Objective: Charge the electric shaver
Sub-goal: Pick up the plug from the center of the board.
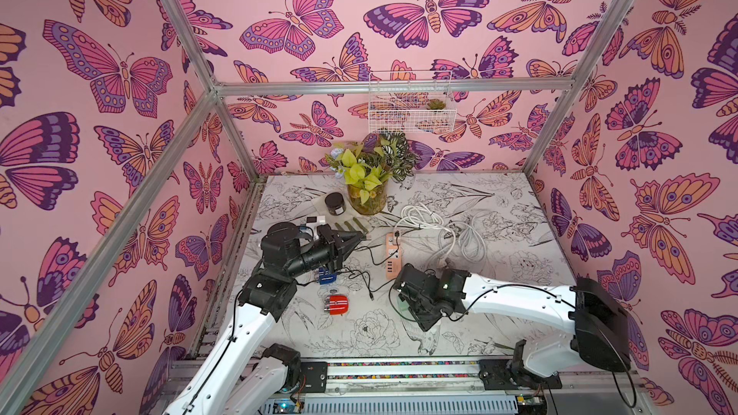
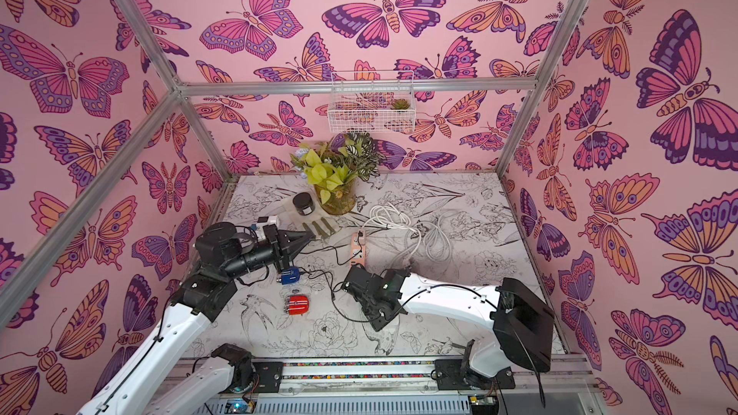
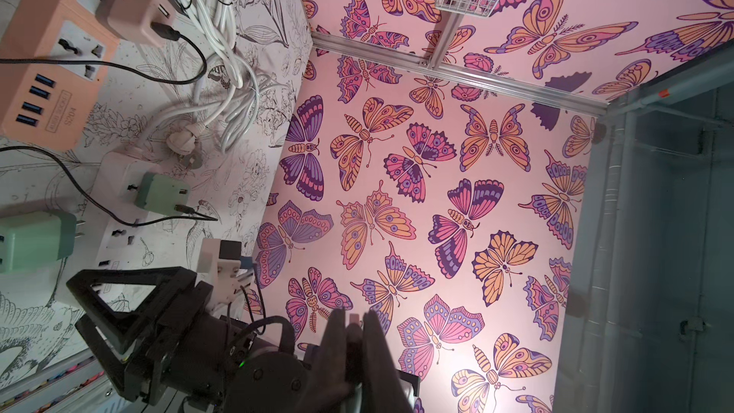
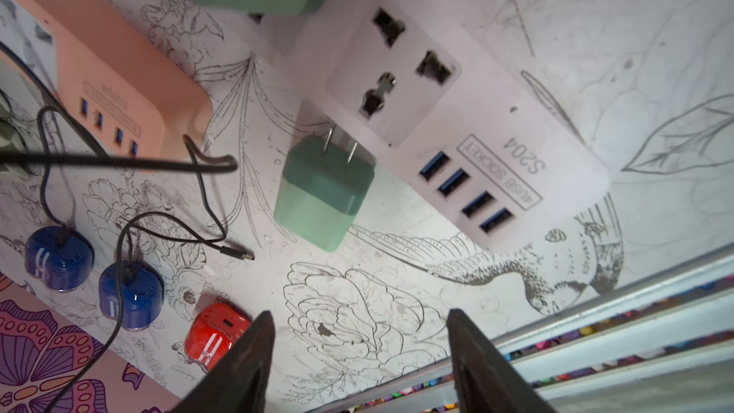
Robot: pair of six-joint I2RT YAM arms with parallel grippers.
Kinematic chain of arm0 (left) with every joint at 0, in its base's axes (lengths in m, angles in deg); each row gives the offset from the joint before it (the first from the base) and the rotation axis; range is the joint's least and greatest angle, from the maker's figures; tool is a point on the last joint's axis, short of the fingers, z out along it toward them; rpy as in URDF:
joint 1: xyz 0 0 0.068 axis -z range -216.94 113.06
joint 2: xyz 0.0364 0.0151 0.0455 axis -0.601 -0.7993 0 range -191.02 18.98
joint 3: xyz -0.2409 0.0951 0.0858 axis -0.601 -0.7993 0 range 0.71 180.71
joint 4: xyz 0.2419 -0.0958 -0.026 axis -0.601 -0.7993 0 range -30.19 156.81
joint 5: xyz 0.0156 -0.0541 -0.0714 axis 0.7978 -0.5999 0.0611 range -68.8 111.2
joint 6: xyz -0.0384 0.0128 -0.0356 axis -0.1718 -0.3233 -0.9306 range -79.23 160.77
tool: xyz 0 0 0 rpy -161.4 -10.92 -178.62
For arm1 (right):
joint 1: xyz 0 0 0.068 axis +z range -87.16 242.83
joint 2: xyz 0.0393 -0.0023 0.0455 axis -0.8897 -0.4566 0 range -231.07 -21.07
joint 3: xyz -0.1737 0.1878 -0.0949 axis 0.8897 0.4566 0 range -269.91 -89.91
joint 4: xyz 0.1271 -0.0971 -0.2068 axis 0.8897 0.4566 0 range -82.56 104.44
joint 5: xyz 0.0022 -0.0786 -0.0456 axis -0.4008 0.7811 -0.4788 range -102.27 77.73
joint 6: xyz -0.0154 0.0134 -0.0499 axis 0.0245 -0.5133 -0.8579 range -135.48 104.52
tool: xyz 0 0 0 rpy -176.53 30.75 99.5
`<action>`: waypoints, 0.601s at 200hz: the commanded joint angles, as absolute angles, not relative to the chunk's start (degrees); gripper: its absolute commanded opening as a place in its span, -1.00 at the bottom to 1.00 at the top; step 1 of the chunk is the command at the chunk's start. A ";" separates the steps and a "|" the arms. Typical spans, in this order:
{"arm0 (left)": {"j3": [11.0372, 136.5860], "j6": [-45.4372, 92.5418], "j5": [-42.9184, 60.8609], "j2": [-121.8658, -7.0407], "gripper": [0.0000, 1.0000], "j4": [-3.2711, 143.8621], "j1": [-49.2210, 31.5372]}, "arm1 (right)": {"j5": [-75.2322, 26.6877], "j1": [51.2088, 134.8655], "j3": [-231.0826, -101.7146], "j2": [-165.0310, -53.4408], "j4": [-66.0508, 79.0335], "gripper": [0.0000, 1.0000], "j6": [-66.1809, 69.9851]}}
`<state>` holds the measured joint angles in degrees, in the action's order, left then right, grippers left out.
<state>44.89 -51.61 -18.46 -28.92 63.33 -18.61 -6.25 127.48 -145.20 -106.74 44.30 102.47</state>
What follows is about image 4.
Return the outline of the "pink power strip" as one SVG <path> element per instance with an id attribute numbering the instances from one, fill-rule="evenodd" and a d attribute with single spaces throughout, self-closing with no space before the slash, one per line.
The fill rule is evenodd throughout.
<path id="1" fill-rule="evenodd" d="M 117 155 L 185 160 L 208 93 L 104 0 L 1 0 L 1 41 Z"/>

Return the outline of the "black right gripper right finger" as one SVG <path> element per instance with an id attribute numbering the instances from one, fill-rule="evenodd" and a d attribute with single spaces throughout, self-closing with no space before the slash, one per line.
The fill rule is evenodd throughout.
<path id="1" fill-rule="evenodd" d="M 554 411 L 512 368 L 464 311 L 452 309 L 449 312 L 447 329 L 460 411 Z"/>

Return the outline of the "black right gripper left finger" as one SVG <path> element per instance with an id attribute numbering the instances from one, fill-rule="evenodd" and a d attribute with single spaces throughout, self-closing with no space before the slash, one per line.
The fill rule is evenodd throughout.
<path id="1" fill-rule="evenodd" d="M 274 342 L 273 316 L 265 311 L 172 413 L 263 413 Z"/>

